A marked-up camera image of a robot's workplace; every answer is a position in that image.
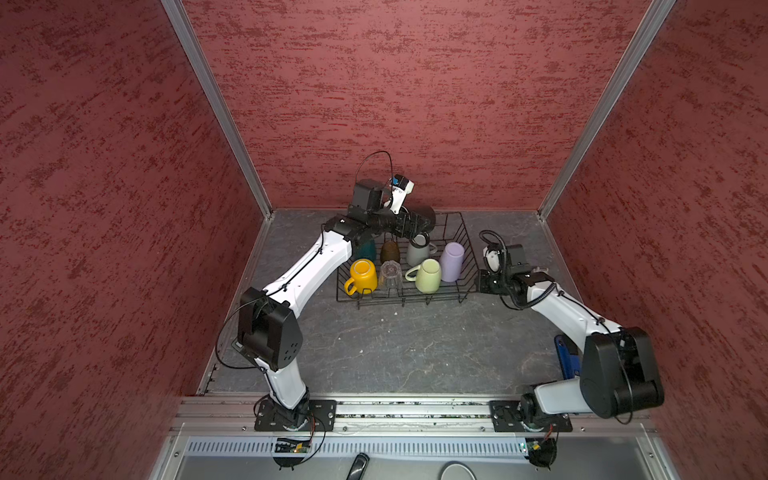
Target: red wall panel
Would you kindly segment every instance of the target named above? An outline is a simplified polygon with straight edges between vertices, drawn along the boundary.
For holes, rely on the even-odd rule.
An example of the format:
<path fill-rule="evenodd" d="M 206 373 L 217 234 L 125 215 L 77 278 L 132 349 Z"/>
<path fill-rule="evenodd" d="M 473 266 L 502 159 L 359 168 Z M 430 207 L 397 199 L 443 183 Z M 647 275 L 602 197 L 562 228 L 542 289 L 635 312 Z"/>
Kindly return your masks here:
<path fill-rule="evenodd" d="M 145 478 L 258 208 L 160 2 L 4 2 L 0 71 L 0 477 Z"/>
<path fill-rule="evenodd" d="M 414 200 L 534 210 L 648 3 L 184 4 L 276 207 L 346 206 L 383 148 Z"/>
<path fill-rule="evenodd" d="M 590 304 L 652 334 L 683 478 L 768 472 L 766 24 L 678 0 L 550 216 Z"/>

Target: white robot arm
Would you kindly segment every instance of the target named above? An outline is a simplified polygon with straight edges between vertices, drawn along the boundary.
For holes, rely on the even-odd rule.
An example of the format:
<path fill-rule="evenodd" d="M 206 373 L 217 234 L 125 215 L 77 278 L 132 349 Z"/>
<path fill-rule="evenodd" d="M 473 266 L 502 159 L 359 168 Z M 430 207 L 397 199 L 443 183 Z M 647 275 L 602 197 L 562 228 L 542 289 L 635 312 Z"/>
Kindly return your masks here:
<path fill-rule="evenodd" d="M 402 208 L 413 183 L 402 175 L 392 179 L 391 190 L 372 180 L 355 185 L 346 215 L 336 215 L 310 249 L 263 291 L 248 289 L 240 299 L 237 338 L 233 347 L 257 366 L 270 386 L 270 401 L 293 427 L 306 419 L 309 392 L 299 374 L 296 355 L 303 337 L 296 319 L 320 284 L 355 249 L 389 232 L 413 239 L 435 226 L 430 207 Z M 383 194 L 392 191 L 386 204 Z"/>
<path fill-rule="evenodd" d="M 409 186 L 408 192 L 412 190 L 412 183 L 398 177 L 400 184 Z M 356 185 L 347 215 L 337 215 L 325 224 L 317 241 L 292 267 L 263 291 L 249 289 L 241 299 L 241 308 L 247 308 L 240 312 L 233 345 L 261 369 L 270 386 L 270 400 L 294 426 L 303 424 L 309 401 L 296 364 L 303 341 L 296 319 L 309 298 L 357 247 L 373 237 L 389 231 L 412 239 L 428 236 L 434 227 L 431 209 L 401 211 L 402 200 L 385 208 L 381 186 L 366 182 Z M 608 418 L 660 405 L 664 391 L 647 334 L 605 319 L 524 261 L 508 268 L 507 249 L 501 237 L 494 235 L 502 242 L 503 254 L 498 255 L 496 269 L 481 271 L 480 291 L 509 295 L 517 309 L 539 312 L 584 354 L 581 377 L 539 385 L 523 395 L 524 423 L 549 425 L 551 417 L 561 413 L 594 412 Z"/>
<path fill-rule="evenodd" d="M 549 275 L 532 269 L 521 245 L 507 248 L 491 230 L 480 237 L 488 246 L 479 291 L 498 294 L 502 301 L 508 296 L 514 305 L 510 308 L 539 312 L 583 354 L 580 376 L 536 386 L 522 396 L 523 423 L 546 426 L 562 413 L 610 418 L 664 402 L 650 338 L 642 329 L 625 328 L 580 303 Z"/>

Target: black mounting plate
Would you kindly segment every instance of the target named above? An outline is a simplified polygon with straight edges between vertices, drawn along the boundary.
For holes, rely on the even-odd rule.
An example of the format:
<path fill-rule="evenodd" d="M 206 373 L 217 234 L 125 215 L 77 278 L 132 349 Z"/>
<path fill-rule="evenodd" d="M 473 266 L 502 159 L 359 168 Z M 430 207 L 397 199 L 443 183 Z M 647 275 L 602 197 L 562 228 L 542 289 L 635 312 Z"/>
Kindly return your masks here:
<path fill-rule="evenodd" d="M 310 398 L 310 414 L 323 422 L 326 432 L 331 432 L 333 424 L 336 422 L 336 400 L 313 400 Z M 290 422 L 277 414 L 274 402 L 268 399 L 259 405 L 259 412 L 257 413 L 253 429 L 257 432 L 308 432 L 311 425 L 310 420 L 304 422 L 304 425 L 297 430 L 289 430 L 287 427 L 290 426 Z M 318 433 L 322 426 L 318 425 L 317 428 L 315 433 Z"/>
<path fill-rule="evenodd" d="M 492 400 L 488 402 L 488 406 L 491 408 L 494 432 L 547 433 L 548 428 L 542 428 L 541 430 L 530 429 L 523 422 L 515 419 L 512 413 L 517 411 L 519 403 L 517 400 Z M 553 431 L 562 433 L 574 431 L 569 415 L 553 415 L 550 419 L 551 424 L 554 426 Z"/>

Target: clear glass cup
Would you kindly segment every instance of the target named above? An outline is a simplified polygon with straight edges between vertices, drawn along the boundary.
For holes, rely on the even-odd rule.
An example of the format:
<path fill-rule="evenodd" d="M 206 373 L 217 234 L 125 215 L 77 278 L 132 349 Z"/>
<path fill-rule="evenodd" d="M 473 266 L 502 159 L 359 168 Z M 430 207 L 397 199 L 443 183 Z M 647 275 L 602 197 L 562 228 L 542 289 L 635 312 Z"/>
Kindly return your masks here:
<path fill-rule="evenodd" d="M 391 294 L 390 289 L 395 289 L 396 295 L 402 293 L 402 268 L 394 260 L 387 260 L 379 271 L 379 289 Z"/>

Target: gray mug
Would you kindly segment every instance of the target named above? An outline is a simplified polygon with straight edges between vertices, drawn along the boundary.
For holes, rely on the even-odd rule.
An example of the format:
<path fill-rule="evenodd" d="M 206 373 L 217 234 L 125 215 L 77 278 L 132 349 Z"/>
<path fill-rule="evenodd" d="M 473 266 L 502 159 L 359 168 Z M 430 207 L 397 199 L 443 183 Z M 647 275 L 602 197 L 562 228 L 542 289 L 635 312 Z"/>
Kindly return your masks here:
<path fill-rule="evenodd" d="M 426 239 L 421 234 L 413 237 L 413 242 L 417 245 L 424 245 L 425 241 Z M 424 260 L 427 260 L 430 255 L 435 253 L 437 253 L 437 246 L 434 243 L 429 243 L 423 247 L 414 247 L 413 243 L 408 243 L 406 262 L 410 266 L 421 265 Z"/>

